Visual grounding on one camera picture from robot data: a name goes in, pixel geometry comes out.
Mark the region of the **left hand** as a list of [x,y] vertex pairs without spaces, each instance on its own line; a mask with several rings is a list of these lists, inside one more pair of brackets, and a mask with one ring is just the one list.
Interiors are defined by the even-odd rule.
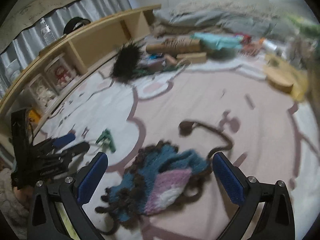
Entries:
[[31,186],[26,186],[20,190],[17,187],[13,188],[14,194],[17,200],[26,208],[29,209],[31,205],[31,200],[33,197],[34,188]]

